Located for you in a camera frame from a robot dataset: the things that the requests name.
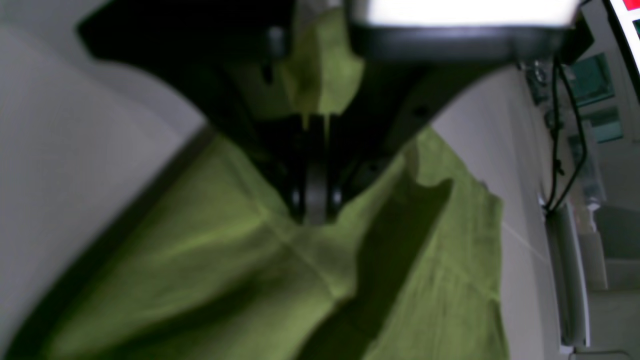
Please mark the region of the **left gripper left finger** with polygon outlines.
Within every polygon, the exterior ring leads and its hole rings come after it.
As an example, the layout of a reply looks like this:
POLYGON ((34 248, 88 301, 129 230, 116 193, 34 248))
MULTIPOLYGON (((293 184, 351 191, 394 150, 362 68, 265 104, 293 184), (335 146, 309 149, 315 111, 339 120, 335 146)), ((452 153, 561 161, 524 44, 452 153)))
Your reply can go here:
POLYGON ((77 26, 94 59, 144 71, 194 105, 306 216, 301 111, 279 65, 291 54, 294 0, 109 0, 77 26))

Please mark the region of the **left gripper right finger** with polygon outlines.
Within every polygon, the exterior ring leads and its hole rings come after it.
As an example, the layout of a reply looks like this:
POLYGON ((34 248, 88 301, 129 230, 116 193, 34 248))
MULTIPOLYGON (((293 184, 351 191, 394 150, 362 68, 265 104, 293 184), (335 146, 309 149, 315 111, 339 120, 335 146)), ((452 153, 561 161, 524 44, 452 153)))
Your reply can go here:
POLYGON ((400 149, 473 83, 506 65, 551 55, 574 60, 586 45, 575 23, 348 27, 364 61, 361 82, 327 135, 327 221, 370 187, 400 149))

